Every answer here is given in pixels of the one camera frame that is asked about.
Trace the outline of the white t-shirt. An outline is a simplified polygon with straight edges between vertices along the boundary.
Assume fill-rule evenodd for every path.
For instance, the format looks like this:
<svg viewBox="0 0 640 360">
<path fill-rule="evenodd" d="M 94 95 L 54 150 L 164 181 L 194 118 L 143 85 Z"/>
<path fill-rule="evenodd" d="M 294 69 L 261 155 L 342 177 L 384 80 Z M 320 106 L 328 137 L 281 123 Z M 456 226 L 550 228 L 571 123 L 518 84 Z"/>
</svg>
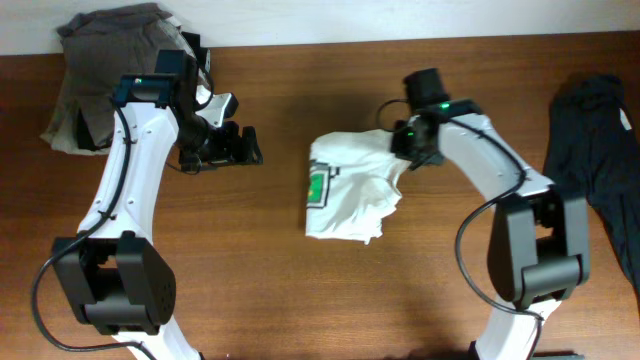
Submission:
<svg viewBox="0 0 640 360">
<path fill-rule="evenodd" d="M 391 153 L 383 130 L 332 132 L 310 147 L 305 235 L 369 243 L 401 200 L 397 182 L 409 162 Z"/>
</svg>

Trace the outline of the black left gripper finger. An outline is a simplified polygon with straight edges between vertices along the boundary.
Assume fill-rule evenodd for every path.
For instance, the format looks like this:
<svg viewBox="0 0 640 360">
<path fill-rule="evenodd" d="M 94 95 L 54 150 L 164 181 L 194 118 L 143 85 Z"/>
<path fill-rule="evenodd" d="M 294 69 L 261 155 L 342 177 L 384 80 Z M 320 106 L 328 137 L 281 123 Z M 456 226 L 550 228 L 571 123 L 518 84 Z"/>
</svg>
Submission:
<svg viewBox="0 0 640 360">
<path fill-rule="evenodd" d="M 255 128 L 246 126 L 242 129 L 241 155 L 243 160 L 259 160 L 260 148 L 257 141 Z"/>
<path fill-rule="evenodd" d="M 223 168 L 230 166 L 250 166 L 261 165 L 264 162 L 262 156 L 256 152 L 242 153 L 240 157 L 235 157 L 233 154 L 226 154 L 225 156 L 214 157 L 212 159 L 202 162 L 203 168 Z"/>
</svg>

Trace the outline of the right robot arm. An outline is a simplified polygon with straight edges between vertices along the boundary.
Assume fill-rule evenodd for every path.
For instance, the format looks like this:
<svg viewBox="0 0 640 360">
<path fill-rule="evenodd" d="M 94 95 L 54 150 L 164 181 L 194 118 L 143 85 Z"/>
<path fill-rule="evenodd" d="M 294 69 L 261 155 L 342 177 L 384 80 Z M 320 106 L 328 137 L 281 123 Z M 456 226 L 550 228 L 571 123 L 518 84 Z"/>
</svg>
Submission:
<svg viewBox="0 0 640 360">
<path fill-rule="evenodd" d="M 586 200 L 527 164 L 473 100 L 451 99 L 437 69 L 416 71 L 403 83 L 410 117 L 396 123 L 391 152 L 412 170 L 452 162 L 485 200 L 454 240 L 461 275 L 492 309 L 467 356 L 533 359 L 550 314 L 589 279 Z M 473 281 L 462 256 L 465 231 L 487 210 L 493 212 L 487 270 L 494 297 Z"/>
</svg>

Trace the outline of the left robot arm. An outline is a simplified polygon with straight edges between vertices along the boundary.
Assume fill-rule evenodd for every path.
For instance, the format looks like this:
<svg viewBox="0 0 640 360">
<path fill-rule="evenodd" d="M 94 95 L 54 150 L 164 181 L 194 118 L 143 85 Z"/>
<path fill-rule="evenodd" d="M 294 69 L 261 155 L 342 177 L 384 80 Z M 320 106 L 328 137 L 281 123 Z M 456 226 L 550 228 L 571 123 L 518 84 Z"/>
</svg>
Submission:
<svg viewBox="0 0 640 360">
<path fill-rule="evenodd" d="M 158 190 L 172 147 L 187 174 L 263 162 L 256 131 L 232 121 L 231 93 L 196 98 L 197 58 L 162 50 L 151 74 L 122 76 L 111 97 L 113 141 L 92 205 L 45 263 L 76 320 L 138 359 L 199 359 L 173 315 L 174 272 L 153 245 Z"/>
</svg>

